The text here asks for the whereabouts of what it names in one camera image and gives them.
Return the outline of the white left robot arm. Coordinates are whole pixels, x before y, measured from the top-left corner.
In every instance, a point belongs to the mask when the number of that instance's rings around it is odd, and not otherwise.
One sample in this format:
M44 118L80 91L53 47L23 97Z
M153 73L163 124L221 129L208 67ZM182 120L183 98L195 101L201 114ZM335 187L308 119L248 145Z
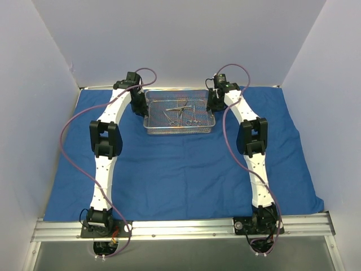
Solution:
M111 206L113 171L123 146L118 123L128 105L131 105L136 115L148 116L142 82L141 76L136 71L128 72L124 80L117 81L113 85L109 104L98 119L89 125L97 183L94 185L86 223L101 237L109 236L114 229Z

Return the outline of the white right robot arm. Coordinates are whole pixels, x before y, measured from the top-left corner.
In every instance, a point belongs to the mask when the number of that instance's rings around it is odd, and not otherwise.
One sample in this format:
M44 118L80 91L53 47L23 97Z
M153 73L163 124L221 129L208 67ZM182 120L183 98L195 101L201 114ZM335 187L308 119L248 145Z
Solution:
M240 87L228 82L226 75L216 73L212 80L214 86L209 89L207 109L232 112L239 123L236 147L246 162L252 188L253 214L250 225L255 232L263 233L268 228L277 227L279 220L266 173L268 122L251 109Z

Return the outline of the steel mesh instrument tray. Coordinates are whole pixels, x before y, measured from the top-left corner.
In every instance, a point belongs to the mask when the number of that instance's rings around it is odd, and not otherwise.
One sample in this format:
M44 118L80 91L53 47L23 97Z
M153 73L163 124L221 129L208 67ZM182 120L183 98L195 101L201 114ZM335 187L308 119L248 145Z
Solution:
M208 91L203 89L151 89L145 93L148 116L143 126L148 134L200 134L210 133L215 126L212 111L207 111ZM188 102L191 108L181 111L166 111L167 108L183 106ZM196 106L196 117L200 125L187 126L186 121L192 117L193 106ZM163 112L171 119L178 119L179 126L170 126Z

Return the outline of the blue surgical cloth wrap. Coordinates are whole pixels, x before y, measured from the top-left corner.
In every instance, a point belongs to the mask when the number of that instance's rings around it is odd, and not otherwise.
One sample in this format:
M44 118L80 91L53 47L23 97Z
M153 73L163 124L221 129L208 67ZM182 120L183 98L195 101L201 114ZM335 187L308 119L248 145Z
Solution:
M77 221L94 191L95 159L89 123L103 112L110 90L83 90L64 142L46 221ZM283 215L321 212L305 162L300 134L281 89L252 87L245 99L268 121L266 170ZM252 214L252 189L244 158L236 148L238 124L231 113L215 114L208 134L149 135L143 120L127 108L120 121L123 149L113 177L115 218L190 220Z

